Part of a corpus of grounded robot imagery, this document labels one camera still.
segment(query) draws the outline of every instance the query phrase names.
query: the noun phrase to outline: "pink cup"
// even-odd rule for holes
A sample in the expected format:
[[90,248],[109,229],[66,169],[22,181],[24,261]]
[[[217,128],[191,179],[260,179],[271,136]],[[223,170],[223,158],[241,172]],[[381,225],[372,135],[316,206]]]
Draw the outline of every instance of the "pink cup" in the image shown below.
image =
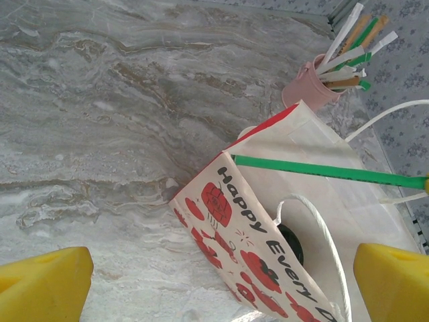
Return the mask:
[[307,62],[296,78],[282,91],[282,100],[286,108],[303,100],[313,111],[317,111],[329,102],[336,102],[342,92],[334,92],[324,86],[317,77],[316,68],[322,62],[324,54],[318,55],[313,62]]

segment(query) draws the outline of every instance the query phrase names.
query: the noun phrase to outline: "marble countertop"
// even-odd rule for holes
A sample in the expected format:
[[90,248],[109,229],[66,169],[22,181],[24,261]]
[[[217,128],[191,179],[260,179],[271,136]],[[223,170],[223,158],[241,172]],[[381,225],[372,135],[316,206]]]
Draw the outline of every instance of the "marble countertop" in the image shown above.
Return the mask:
[[[0,12],[0,264],[87,246],[82,321],[250,314],[166,203],[281,111],[284,85],[330,40],[286,17],[167,1],[17,0]],[[342,102],[320,116],[346,133],[367,118],[358,97]],[[382,166],[371,131],[360,140],[365,164]]]

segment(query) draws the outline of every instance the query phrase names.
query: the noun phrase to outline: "green straw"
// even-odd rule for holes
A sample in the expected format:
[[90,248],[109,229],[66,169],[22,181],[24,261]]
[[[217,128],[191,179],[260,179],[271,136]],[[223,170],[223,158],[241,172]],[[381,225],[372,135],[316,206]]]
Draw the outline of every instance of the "green straw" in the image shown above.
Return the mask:
[[378,22],[378,18],[374,18],[373,21],[366,27],[366,29],[362,32],[362,34],[353,42],[350,47],[350,50],[360,46],[363,43],[363,40],[369,35],[371,30],[374,28],[375,24]]
[[340,70],[345,65],[350,66],[350,67],[354,67],[354,66],[362,64],[364,62],[368,62],[368,61],[370,61],[371,57],[372,57],[372,53],[366,52],[363,55],[360,55],[359,57],[356,57],[355,59],[353,59],[351,61],[343,62],[342,64],[339,64],[337,67],[335,67],[335,70]]
[[371,88],[371,83],[368,83],[365,80],[361,80],[359,82],[359,86],[362,86],[363,91],[366,92],[366,91],[368,91]]
[[250,156],[234,156],[234,161],[237,166],[252,166],[254,168],[297,172],[302,174],[311,174],[314,176],[327,176],[330,178],[378,184],[388,184],[390,186],[404,186],[406,188],[421,190],[424,190],[424,183],[426,180],[428,180],[428,177],[425,176],[407,177],[400,176],[398,174],[339,168],[336,166],[320,166],[317,164],[252,158]]

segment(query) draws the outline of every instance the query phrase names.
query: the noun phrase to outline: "white paper bag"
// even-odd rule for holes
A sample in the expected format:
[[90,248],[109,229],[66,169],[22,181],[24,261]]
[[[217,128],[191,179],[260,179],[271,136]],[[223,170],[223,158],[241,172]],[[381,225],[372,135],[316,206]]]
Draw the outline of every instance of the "white paper bag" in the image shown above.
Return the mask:
[[[269,126],[262,128],[263,125],[243,131],[241,141],[228,151],[256,158],[364,169],[350,145],[321,122],[303,101],[271,118]],[[396,207],[379,202],[386,198],[380,186],[245,166],[238,168],[270,214],[275,213],[279,202],[290,193],[303,195],[315,205],[330,230],[345,269],[353,321],[370,322],[353,274],[357,246],[379,243],[420,252]],[[330,301],[342,303],[330,249],[308,210],[296,201],[286,201],[283,223],[298,236],[304,248],[307,272]]]
[[338,321],[339,274],[320,227],[301,203],[287,200],[282,221],[300,240],[304,267],[272,219],[291,193],[309,199],[332,234],[343,263],[353,319],[370,322],[353,275],[360,243],[418,252],[393,205],[375,184],[236,166],[231,154],[363,168],[350,146],[299,102],[221,152],[170,202],[236,299],[285,321]]

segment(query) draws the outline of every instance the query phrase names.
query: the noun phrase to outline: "bag handle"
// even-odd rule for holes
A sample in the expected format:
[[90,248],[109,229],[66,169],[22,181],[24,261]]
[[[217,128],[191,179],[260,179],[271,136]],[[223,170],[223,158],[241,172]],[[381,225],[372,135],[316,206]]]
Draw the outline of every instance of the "bag handle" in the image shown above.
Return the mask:
[[[418,99],[415,101],[408,101],[402,104],[398,104],[396,106],[391,107],[387,111],[384,111],[383,113],[380,113],[373,119],[369,120],[366,124],[362,125],[357,131],[353,132],[351,135],[349,135],[347,138],[345,138],[346,143],[349,143],[351,140],[353,140],[355,137],[357,137],[360,133],[365,131],[368,127],[373,125],[376,121],[379,119],[382,119],[386,115],[389,115],[390,113],[393,113],[395,111],[399,111],[400,109],[405,109],[406,107],[414,106],[414,105],[429,105],[429,99]],[[428,193],[418,193],[417,195],[412,195],[404,198],[395,198],[395,199],[380,199],[379,202],[382,204],[396,204],[396,203],[405,203],[408,201],[417,200],[420,198],[427,197]]]
[[334,258],[336,271],[340,277],[340,286],[341,286],[341,295],[343,296],[343,304],[344,304],[344,311],[345,311],[345,321],[346,322],[352,322],[351,321],[351,301],[350,301],[350,294],[349,294],[349,288],[347,287],[347,281],[346,281],[346,275],[344,273],[343,265],[341,264],[341,259],[338,254],[338,251],[336,250],[335,243],[332,239],[332,236],[329,232],[328,226],[326,226],[326,223],[324,222],[322,216],[318,212],[317,208],[304,196],[297,195],[295,193],[291,193],[290,195],[286,196],[283,201],[281,201],[277,207],[277,217],[276,221],[279,221],[279,219],[282,216],[282,206],[285,202],[285,200],[290,199],[296,199],[301,201],[304,206],[307,207],[307,209],[311,212],[313,218],[315,218],[317,222],[317,226],[322,230],[323,236],[325,240],[327,241],[330,252]]
[[389,115],[390,113],[393,113],[395,111],[398,111],[400,109],[405,109],[406,107],[414,106],[414,105],[429,105],[429,99],[418,99],[416,101],[409,101],[402,104],[398,104],[396,106],[391,107],[387,111],[384,111],[383,113],[380,113],[373,119],[369,120],[366,124],[362,125],[357,131],[354,131],[352,134],[350,134],[347,138],[345,138],[346,143],[349,143],[351,140],[353,140],[355,137],[357,137],[360,133],[365,131],[368,127],[373,125],[376,121],[379,119],[382,119],[386,115]]

